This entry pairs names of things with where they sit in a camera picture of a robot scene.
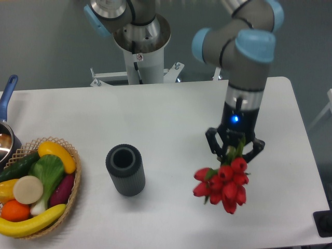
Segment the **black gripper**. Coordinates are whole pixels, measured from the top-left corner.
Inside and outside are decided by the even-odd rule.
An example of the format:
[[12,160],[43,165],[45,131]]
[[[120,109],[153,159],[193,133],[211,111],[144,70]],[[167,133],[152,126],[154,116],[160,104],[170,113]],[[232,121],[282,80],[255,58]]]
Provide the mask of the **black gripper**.
[[[236,110],[225,103],[220,126],[218,128],[210,127],[205,132],[211,153],[215,154],[218,160],[226,160],[228,147],[237,148],[239,142],[245,137],[245,145],[252,142],[253,148],[247,154],[243,154],[243,159],[246,163],[252,161],[265,147],[265,142],[255,136],[258,113],[259,108]],[[221,138],[222,146],[217,141],[217,135]]]

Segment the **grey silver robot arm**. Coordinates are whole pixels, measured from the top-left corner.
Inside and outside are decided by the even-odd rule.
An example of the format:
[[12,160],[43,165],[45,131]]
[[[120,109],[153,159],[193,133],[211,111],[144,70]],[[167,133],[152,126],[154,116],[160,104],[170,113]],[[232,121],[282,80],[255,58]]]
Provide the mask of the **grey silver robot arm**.
[[[265,146],[254,129],[284,12],[277,1],[223,1],[223,6],[231,21],[219,30],[199,30],[191,44],[197,60],[229,73],[221,123],[205,135],[222,163],[242,156],[252,143],[243,155],[249,162]],[[112,35],[123,51],[129,84],[166,81],[163,53],[171,30],[154,1],[90,1],[84,12],[92,27],[101,36]]]

